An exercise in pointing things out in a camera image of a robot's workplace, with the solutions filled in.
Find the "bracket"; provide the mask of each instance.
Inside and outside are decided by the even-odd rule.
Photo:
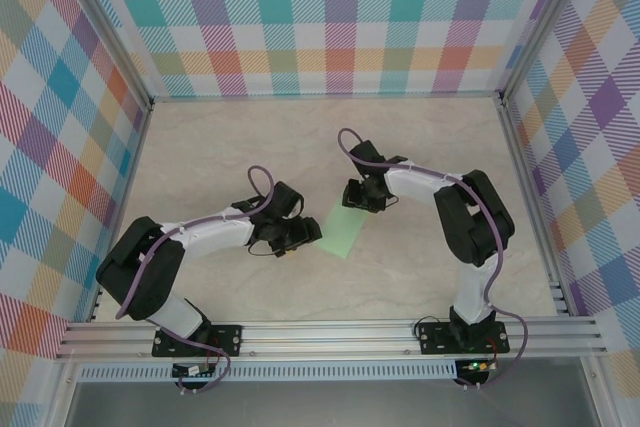
[[[240,355],[242,344],[241,325],[212,325],[209,330],[207,345],[224,350],[229,357]],[[153,338],[152,357],[206,357],[207,350],[184,344],[165,334],[162,330],[156,330]]]
[[[449,322],[420,322],[418,324],[417,333],[420,339],[420,352],[422,355],[494,353],[491,342],[484,340],[477,346],[463,351],[453,335],[451,335],[449,324]],[[498,354],[506,354],[511,350],[507,330],[503,322],[492,322],[487,339],[493,340]]]

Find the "colorful plaid backdrop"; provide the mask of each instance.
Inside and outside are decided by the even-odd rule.
[[[0,425],[30,426],[83,320],[141,106],[76,0],[0,0]]]
[[[512,104],[581,314],[640,414],[640,0],[570,0]]]
[[[540,14],[542,14],[544,9],[546,8],[548,1],[549,0],[538,0],[536,2],[535,7],[533,8],[533,10],[531,11],[531,14],[529,15],[529,19],[527,19],[527,23],[525,24],[525,27],[522,30],[520,37],[518,38],[518,43],[516,44],[515,48],[511,52],[511,56],[509,57],[507,66],[504,69],[504,72],[502,72],[502,76],[500,77],[500,81],[498,82],[498,85],[496,86],[495,90],[504,89],[504,86],[507,83],[507,80],[509,80],[509,77],[511,76],[513,67],[516,65],[516,62],[518,61],[518,59],[520,59],[520,54],[522,53],[522,49],[527,44],[527,42],[529,42],[529,39],[531,38],[531,34],[533,33],[536,25],[538,25],[538,20],[540,20]]]
[[[516,45],[519,32],[504,52],[515,21],[521,29],[535,5],[102,1],[150,88],[172,97],[492,91]]]

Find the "robotic arm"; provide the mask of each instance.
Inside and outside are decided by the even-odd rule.
[[[438,210],[447,245],[459,261],[460,285],[450,309],[448,332],[442,333],[443,337],[435,343],[444,346],[453,339],[457,350],[462,352],[473,351],[486,343],[495,332],[496,312],[487,303],[485,292],[497,267],[497,246],[483,213],[470,211],[476,202],[446,178],[460,179],[480,197],[498,228],[503,248],[506,248],[514,233],[513,220],[487,175],[478,170],[463,176],[448,175],[445,179],[429,175],[413,170],[415,164],[404,157],[385,160],[368,140],[360,142],[349,154],[362,180],[349,180],[343,194],[343,206],[377,213],[387,208],[389,199],[411,197],[434,204]],[[375,167],[372,166],[374,163],[393,164],[398,168]]]
[[[236,202],[218,214],[222,220],[158,224],[149,217],[135,220],[98,268],[96,279],[122,306],[134,278],[152,245],[177,230],[152,254],[148,268],[135,287],[135,294],[124,314],[134,320],[148,320],[179,337],[213,345],[209,320],[173,290],[183,262],[228,247],[249,246],[265,241],[273,255],[283,256],[299,246],[322,237],[318,223],[302,217],[304,198],[283,182],[273,188],[271,202],[251,215],[266,198],[257,195]]]

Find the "cable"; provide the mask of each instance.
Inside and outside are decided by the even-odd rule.
[[[390,204],[387,204],[384,206],[385,209],[388,209],[389,207],[391,207],[392,205],[396,205],[398,202],[400,202],[400,199],[397,196],[393,196],[391,197],[392,199],[396,199],[395,202],[391,202]]]
[[[270,254],[254,254],[253,252],[251,252],[251,248],[256,245],[258,242],[254,242],[253,244],[251,244],[249,246],[249,248],[247,249],[247,252],[249,252],[250,255],[253,255],[254,257],[272,257],[274,255],[276,255],[275,252],[271,252]]]
[[[163,244],[163,242],[167,239],[169,239],[171,236],[177,234],[178,232],[180,232],[182,229],[188,229],[190,227],[194,227],[196,225],[200,225],[200,224],[205,224],[208,222],[216,222],[216,221],[222,221],[222,222],[226,222],[228,220],[238,220],[238,219],[244,219],[246,217],[251,217],[252,215],[255,215],[259,212],[261,212],[262,210],[264,210],[267,205],[269,205],[269,203],[271,202],[271,200],[273,199],[273,189],[274,189],[274,181],[273,181],[273,176],[271,175],[271,172],[269,172],[267,169],[265,169],[264,167],[262,167],[261,165],[252,165],[251,167],[249,167],[249,169],[247,169],[247,177],[249,178],[249,183],[251,184],[251,186],[253,187],[253,189],[259,194],[260,194],[255,182],[253,181],[253,177],[252,177],[252,172],[254,170],[259,170],[262,173],[264,173],[267,176],[267,179],[269,180],[269,194],[267,195],[267,198],[265,199],[265,201],[260,204],[258,207],[256,207],[253,210],[250,210],[249,212],[243,212],[241,214],[232,214],[232,215],[227,215],[227,216],[222,216],[222,215],[211,215],[208,217],[202,217],[200,219],[195,219],[195,220],[191,220],[189,222],[186,222],[185,224],[182,224],[180,227],[176,227],[174,229],[171,229],[169,232],[165,233],[164,235],[162,235],[158,240],[156,240],[154,242],[154,244],[151,246],[151,248],[149,249],[149,251],[146,253],[146,255],[144,256],[144,259],[142,259],[142,262],[140,263],[140,267],[138,267],[138,271],[136,272],[135,277],[133,278],[133,282],[131,282],[131,287],[129,287],[129,292],[127,292],[127,296],[125,297],[124,301],[122,302],[121,306],[120,306],[120,310],[118,310],[118,313],[116,314],[116,319],[121,319],[122,317],[124,317],[127,313],[127,309],[129,308],[129,305],[131,304],[131,301],[133,300],[133,297],[135,296],[136,290],[138,289],[138,285],[140,284],[140,280],[142,279],[142,276],[144,274],[145,269],[147,268],[147,266],[149,265],[149,262],[151,261],[151,258],[153,257],[153,254],[156,250],[158,250],[158,248]],[[222,356],[226,359],[227,364],[225,366],[225,369],[222,371],[222,373],[216,377],[214,380],[212,380],[211,382],[209,382],[207,385],[205,385],[204,387],[200,388],[198,391],[196,392],[205,392],[209,389],[211,389],[212,387],[218,385],[220,383],[220,381],[229,373],[229,370],[231,369],[231,358],[229,357],[229,354],[227,354],[224,350],[222,349],[218,349],[217,347],[212,347],[210,345],[206,345],[206,344],[201,344],[200,342],[194,342],[192,340],[189,339],[185,339],[184,337],[179,336],[178,334],[171,332],[170,330],[162,327],[161,325],[147,319],[149,322],[151,322],[152,324],[160,327],[160,329],[166,333],[167,335],[169,335],[170,337],[173,337],[175,340],[182,342],[183,344],[186,345],[190,345],[192,347],[198,347],[200,349],[205,349],[209,352],[213,352],[215,354],[218,354],[219,356]],[[178,385],[179,387],[182,389],[182,392],[190,392],[190,393],[195,393],[192,392],[190,390],[185,389],[185,387],[182,385],[182,378],[178,380]]]
[[[497,265],[496,265],[496,270],[493,272],[493,274],[489,278],[489,281],[487,282],[487,285],[486,285],[486,287],[484,289],[484,292],[483,292],[484,301],[491,308],[493,308],[493,310],[495,310],[497,313],[499,313],[501,315],[506,315],[507,317],[512,317],[512,318],[516,319],[518,322],[520,322],[520,324],[522,324],[522,330],[523,330],[522,345],[520,346],[520,350],[518,350],[518,353],[516,354],[515,358],[513,359],[513,362],[510,364],[509,368],[505,372],[503,372],[501,375],[499,375],[498,377],[495,377],[495,378],[490,379],[489,381],[487,381],[484,385],[488,386],[488,385],[491,385],[491,384],[494,384],[494,383],[498,382],[501,379],[504,379],[505,376],[509,372],[511,372],[513,370],[513,368],[518,364],[518,362],[520,362],[520,360],[522,359],[522,355],[524,354],[524,351],[527,348],[527,343],[529,342],[529,327],[527,325],[527,322],[520,315],[496,307],[495,305],[493,305],[491,303],[491,299],[489,298],[489,292],[491,290],[491,287],[493,286],[493,283],[496,281],[496,279],[500,275],[500,272],[502,271],[502,264],[504,262],[504,246],[502,245],[502,239],[500,238],[500,232],[498,231],[498,226],[496,225],[495,221],[491,217],[491,213],[489,212],[489,209],[484,204],[484,202],[482,202],[482,199],[480,198],[480,196],[478,194],[476,194],[471,187],[469,187],[467,184],[465,184],[460,179],[458,179],[456,177],[453,177],[452,175],[443,174],[441,172],[438,172],[438,171],[435,171],[435,170],[431,170],[431,169],[427,169],[426,167],[420,167],[418,165],[409,166],[409,165],[406,165],[406,164],[387,164],[387,163],[384,163],[384,162],[377,163],[377,162],[366,162],[364,160],[360,160],[355,155],[353,155],[351,152],[349,152],[347,150],[347,148],[344,146],[344,143],[342,142],[342,136],[343,136],[343,134],[345,132],[348,132],[348,133],[352,134],[356,139],[358,139],[358,142],[360,142],[360,143],[362,143],[363,140],[362,140],[362,137],[360,137],[360,135],[355,130],[350,129],[348,127],[343,127],[338,132],[338,145],[340,146],[340,149],[346,154],[346,156],[349,157],[352,161],[354,161],[354,162],[356,162],[356,163],[358,163],[360,165],[365,165],[367,167],[384,167],[384,168],[387,168],[387,169],[412,170],[412,171],[416,171],[416,172],[421,172],[423,174],[427,174],[427,175],[429,175],[431,177],[437,177],[437,178],[440,178],[440,179],[443,179],[443,180],[447,180],[449,182],[453,182],[454,184],[459,185],[462,189],[464,189],[464,191],[467,194],[469,194],[469,196],[476,202],[476,204],[478,204],[478,207],[480,208],[480,211],[484,215],[485,219],[487,219],[487,223],[489,224],[489,228],[491,229],[491,233],[493,234],[493,238],[495,239],[496,249],[497,249],[496,253],[497,253],[497,256],[498,256],[498,262],[497,262]]]
[[[222,379],[224,379],[227,374],[229,373],[229,371],[231,370],[231,357],[229,357],[229,354],[227,354],[224,350],[219,349],[217,347],[213,347],[211,345],[207,345],[207,344],[201,344],[200,342],[194,342],[193,340],[189,340],[189,339],[185,339],[184,337],[180,337],[178,334],[176,334],[175,332],[171,332],[169,329],[166,329],[164,327],[162,327],[160,324],[157,324],[156,322],[149,320],[150,323],[152,323],[153,325],[160,327],[160,329],[167,334],[169,337],[173,337],[175,340],[177,340],[178,342],[182,342],[183,344],[186,345],[190,345],[191,347],[197,347],[199,349],[204,349],[207,350],[209,352],[213,352],[214,354],[218,354],[222,357],[224,357],[224,359],[227,361],[226,365],[224,366],[224,370],[222,371],[222,373],[216,377],[215,379],[213,379],[211,382],[208,382],[204,387],[200,387],[200,389],[198,390],[191,390],[191,389],[187,389],[183,384],[182,384],[182,380],[184,379],[184,377],[180,377],[178,379],[178,387],[180,387],[182,393],[185,392],[189,392],[190,394],[196,394],[196,393],[202,393],[202,392],[206,392],[207,390],[210,390],[212,388],[214,388],[216,385],[218,385]]]
[[[493,347],[493,363],[498,367],[498,346],[496,345],[496,341],[491,337],[487,337],[487,342]]]
[[[158,250],[158,248],[164,243],[165,240],[177,234],[182,229],[188,229],[190,227],[195,227],[196,225],[206,224],[208,222],[216,222],[216,221],[226,222],[227,220],[238,220],[238,219],[244,219],[246,217],[251,217],[252,215],[257,214],[258,212],[262,212],[267,207],[267,205],[269,205],[269,202],[271,202],[271,199],[273,198],[273,187],[275,185],[273,182],[273,176],[267,169],[265,169],[261,165],[252,165],[251,167],[249,167],[249,169],[247,170],[247,177],[249,177],[249,183],[251,183],[251,185],[256,191],[258,191],[256,184],[253,181],[253,178],[251,177],[251,173],[254,170],[259,170],[263,172],[267,176],[267,179],[269,180],[270,189],[269,189],[269,194],[267,195],[266,200],[262,204],[260,204],[258,207],[256,207],[253,210],[250,210],[249,212],[243,212],[241,214],[232,214],[224,217],[222,215],[210,215],[208,217],[202,217],[200,219],[191,220],[185,224],[182,224],[181,226],[171,229],[169,232],[162,235],[158,240],[154,242],[154,244],[151,246],[149,251],[145,254],[144,259],[142,259],[142,262],[140,263],[140,267],[138,267],[138,272],[136,272],[136,276],[133,278],[133,282],[131,282],[131,287],[129,288],[129,292],[127,292],[127,296],[122,302],[122,305],[120,306],[120,310],[118,310],[118,313],[116,314],[116,320],[119,320],[126,315],[127,309],[131,304],[131,300],[135,295],[136,289],[140,284],[140,279],[142,279],[142,275],[144,274],[144,271],[147,268],[147,265],[149,265],[149,262],[151,261],[151,258],[153,257],[153,254],[155,253],[155,251]]]
[[[213,338],[213,341],[216,343],[216,347],[218,347],[220,345],[220,342],[218,342],[218,339],[216,339],[215,337]],[[207,370],[209,370],[209,358],[211,357],[211,351],[207,350],[207,360],[204,363],[204,366]],[[213,364],[213,369],[215,370],[215,368],[218,366],[218,364],[220,363],[220,354],[218,354],[218,358],[216,359],[215,363]]]
[[[422,322],[424,319],[434,319],[436,322],[440,323],[440,319],[434,317],[433,315],[425,315],[421,319],[416,320],[416,323],[413,324],[413,336],[416,338],[416,340],[420,340],[420,336],[418,335],[418,325],[420,325],[420,322]]]

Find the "table surface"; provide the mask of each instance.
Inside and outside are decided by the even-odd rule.
[[[251,100],[159,104],[124,215],[183,221],[252,196],[245,171],[267,167],[305,196],[322,225],[356,177],[336,135],[349,126],[386,157],[435,170],[487,172],[516,234],[493,291],[496,305],[525,316],[555,315],[520,187],[489,98]],[[434,207],[402,199],[368,215],[346,259],[313,245],[283,258],[246,249],[185,263],[174,289],[217,320],[357,320],[447,316],[457,260]],[[117,311],[105,294],[98,321]]]

